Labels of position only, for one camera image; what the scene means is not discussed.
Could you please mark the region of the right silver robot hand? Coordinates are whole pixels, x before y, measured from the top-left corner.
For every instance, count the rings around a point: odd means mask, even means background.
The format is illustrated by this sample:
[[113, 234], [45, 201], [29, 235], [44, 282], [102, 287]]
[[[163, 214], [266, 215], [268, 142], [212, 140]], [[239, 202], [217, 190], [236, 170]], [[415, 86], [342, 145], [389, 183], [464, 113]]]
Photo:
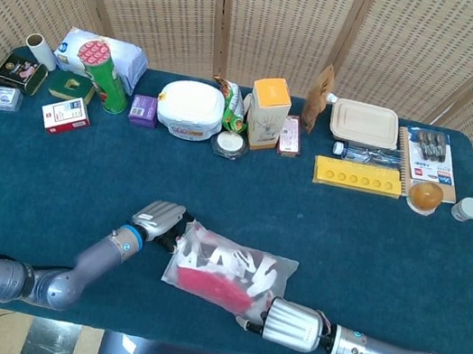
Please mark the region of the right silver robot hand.
[[330, 325], [320, 312], [281, 297], [273, 300], [262, 322], [252, 322], [237, 316], [236, 323], [243, 330], [261, 336], [263, 340], [301, 353], [314, 351], [323, 335], [330, 332]]

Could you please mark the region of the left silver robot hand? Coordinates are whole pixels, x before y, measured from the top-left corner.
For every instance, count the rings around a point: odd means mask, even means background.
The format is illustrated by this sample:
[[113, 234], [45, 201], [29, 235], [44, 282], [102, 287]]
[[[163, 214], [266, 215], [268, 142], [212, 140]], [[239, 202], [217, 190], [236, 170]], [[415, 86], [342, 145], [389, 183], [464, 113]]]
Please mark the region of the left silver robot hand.
[[171, 254], [175, 252], [177, 238], [181, 236], [179, 226], [185, 211], [185, 207], [180, 204], [157, 200], [137, 211], [130, 223], [137, 228], [145, 242], [155, 242]]

